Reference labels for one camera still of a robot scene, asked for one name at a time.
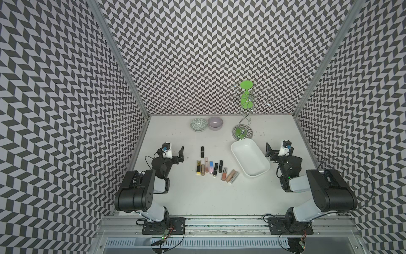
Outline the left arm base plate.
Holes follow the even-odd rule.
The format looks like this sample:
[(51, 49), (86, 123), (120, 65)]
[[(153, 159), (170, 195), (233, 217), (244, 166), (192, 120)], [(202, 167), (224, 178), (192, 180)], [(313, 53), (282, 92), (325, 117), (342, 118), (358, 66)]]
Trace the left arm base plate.
[(186, 218), (169, 218), (162, 222), (145, 222), (142, 227), (143, 235), (163, 235), (166, 230), (171, 235), (183, 235), (185, 232)]

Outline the green patterned bowl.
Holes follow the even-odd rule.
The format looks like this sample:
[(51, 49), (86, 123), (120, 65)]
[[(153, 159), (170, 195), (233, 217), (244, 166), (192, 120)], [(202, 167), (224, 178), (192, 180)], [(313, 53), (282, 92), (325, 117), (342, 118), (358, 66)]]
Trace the green patterned bowl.
[(203, 132), (207, 128), (207, 121), (203, 118), (195, 118), (191, 121), (190, 127), (194, 132)]

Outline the purple bowl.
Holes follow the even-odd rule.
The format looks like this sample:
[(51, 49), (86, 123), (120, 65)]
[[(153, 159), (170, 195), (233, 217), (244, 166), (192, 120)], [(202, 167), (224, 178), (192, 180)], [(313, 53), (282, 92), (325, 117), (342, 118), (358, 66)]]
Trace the purple bowl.
[(218, 131), (223, 127), (224, 121), (219, 116), (212, 116), (208, 119), (207, 125), (209, 129)]

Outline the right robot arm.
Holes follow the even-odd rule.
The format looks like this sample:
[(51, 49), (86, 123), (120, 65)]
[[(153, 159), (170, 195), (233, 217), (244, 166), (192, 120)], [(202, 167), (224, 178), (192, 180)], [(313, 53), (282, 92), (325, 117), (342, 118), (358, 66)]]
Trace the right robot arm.
[(300, 175), (302, 158), (294, 155), (292, 142), (284, 140), (280, 149), (265, 144), (265, 156), (277, 163), (277, 178), (287, 193), (311, 192), (312, 198), (287, 210), (284, 226), (293, 231), (294, 226), (307, 227), (314, 219), (329, 213), (354, 211), (358, 207), (355, 193), (338, 170), (309, 169)]

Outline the gold black lipstick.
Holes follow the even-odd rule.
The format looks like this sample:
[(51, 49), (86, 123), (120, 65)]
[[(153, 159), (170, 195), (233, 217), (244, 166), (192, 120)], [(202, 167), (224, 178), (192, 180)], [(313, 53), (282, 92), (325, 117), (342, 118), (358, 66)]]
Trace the gold black lipstick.
[(202, 161), (201, 160), (197, 160), (196, 174), (197, 175), (202, 174)]

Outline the white storage box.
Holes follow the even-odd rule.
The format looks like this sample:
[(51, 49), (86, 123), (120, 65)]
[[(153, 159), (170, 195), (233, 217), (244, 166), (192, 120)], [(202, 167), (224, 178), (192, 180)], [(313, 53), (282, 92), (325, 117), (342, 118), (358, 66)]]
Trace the white storage box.
[(236, 141), (230, 149), (247, 178), (264, 175), (271, 168), (270, 162), (252, 139)]

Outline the black lipstick long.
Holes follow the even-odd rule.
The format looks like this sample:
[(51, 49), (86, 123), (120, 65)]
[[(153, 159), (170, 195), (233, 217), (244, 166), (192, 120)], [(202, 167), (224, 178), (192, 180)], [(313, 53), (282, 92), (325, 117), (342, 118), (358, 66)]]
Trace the black lipstick long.
[(219, 164), (218, 164), (218, 163), (215, 163), (215, 164), (214, 164), (214, 171), (213, 171), (213, 176), (214, 176), (214, 177), (216, 177), (216, 176), (217, 176), (217, 173), (218, 173), (218, 167), (219, 167)]

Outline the black lipstick short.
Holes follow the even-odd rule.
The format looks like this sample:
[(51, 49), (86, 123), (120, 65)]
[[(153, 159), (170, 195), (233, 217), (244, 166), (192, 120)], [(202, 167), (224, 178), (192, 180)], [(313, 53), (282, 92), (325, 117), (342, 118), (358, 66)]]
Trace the black lipstick short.
[(219, 173), (222, 173), (222, 172), (223, 172), (223, 161), (222, 161), (222, 160), (219, 162), (218, 172), (219, 172)]

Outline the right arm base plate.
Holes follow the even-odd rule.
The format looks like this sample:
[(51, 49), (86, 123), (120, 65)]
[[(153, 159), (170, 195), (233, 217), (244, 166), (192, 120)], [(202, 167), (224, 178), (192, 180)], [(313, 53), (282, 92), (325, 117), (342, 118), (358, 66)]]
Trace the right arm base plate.
[(270, 233), (272, 235), (313, 235), (314, 231), (310, 222), (297, 222), (293, 221), (286, 221), (285, 219), (281, 218), (267, 218), (265, 219), (269, 225)]

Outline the orange lip gloss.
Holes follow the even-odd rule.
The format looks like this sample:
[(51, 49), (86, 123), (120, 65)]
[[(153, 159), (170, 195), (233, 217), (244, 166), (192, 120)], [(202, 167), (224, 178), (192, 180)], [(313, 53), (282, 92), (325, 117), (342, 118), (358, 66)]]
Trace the orange lip gloss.
[(226, 177), (227, 177), (227, 168), (224, 168), (222, 172), (221, 181), (226, 181)]

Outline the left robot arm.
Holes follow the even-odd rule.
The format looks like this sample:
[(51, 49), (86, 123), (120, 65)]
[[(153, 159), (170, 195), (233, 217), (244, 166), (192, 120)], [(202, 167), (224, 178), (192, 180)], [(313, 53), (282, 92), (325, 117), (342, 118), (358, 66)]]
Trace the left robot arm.
[(167, 194), (170, 189), (169, 173), (173, 165), (184, 162), (184, 147), (178, 155), (172, 154), (171, 144), (163, 143), (155, 157), (145, 156), (152, 161), (144, 171), (128, 171), (116, 193), (114, 206), (117, 211), (137, 213), (148, 223), (168, 227), (168, 209), (156, 203), (154, 195)]

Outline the chrome jewelry stand green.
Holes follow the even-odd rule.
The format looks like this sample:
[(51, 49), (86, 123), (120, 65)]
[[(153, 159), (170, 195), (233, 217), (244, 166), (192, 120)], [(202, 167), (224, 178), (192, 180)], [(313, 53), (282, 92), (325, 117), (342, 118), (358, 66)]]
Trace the chrome jewelry stand green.
[(269, 91), (267, 89), (260, 91), (254, 87), (252, 81), (245, 80), (239, 85), (232, 86), (230, 93), (230, 101), (237, 105), (239, 114), (242, 117), (232, 129), (232, 136), (237, 141), (251, 139), (253, 136), (253, 130), (250, 127), (252, 123), (251, 115), (256, 110), (256, 107), (267, 98)]

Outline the peach lipstick tube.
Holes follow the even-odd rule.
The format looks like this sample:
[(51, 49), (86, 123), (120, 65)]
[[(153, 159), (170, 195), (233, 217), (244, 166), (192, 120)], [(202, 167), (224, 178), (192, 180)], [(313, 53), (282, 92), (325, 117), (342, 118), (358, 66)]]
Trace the peach lipstick tube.
[(235, 173), (236, 173), (236, 171), (234, 169), (231, 172), (229, 172), (229, 174), (226, 177), (225, 182), (226, 183), (230, 182), (232, 180), (232, 178), (234, 177)]

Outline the blue pink lipstick tube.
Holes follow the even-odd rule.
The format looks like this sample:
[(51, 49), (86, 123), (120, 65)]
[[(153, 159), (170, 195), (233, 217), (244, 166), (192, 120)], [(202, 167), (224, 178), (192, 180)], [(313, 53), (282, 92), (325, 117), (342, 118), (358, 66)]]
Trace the blue pink lipstick tube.
[(209, 162), (209, 173), (212, 175), (214, 173), (214, 163)]

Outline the aluminium front rail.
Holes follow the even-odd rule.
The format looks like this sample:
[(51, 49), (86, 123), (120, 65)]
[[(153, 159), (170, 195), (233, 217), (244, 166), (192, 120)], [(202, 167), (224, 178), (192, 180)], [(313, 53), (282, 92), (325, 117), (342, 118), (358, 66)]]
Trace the aluminium front rail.
[[(187, 237), (277, 237), (284, 226), (269, 225), (261, 215), (247, 216), (183, 216)], [(145, 231), (138, 216), (110, 216), (102, 219), (95, 238), (138, 237)], [(307, 237), (361, 237), (349, 216), (325, 216), (312, 223), (313, 234)]]

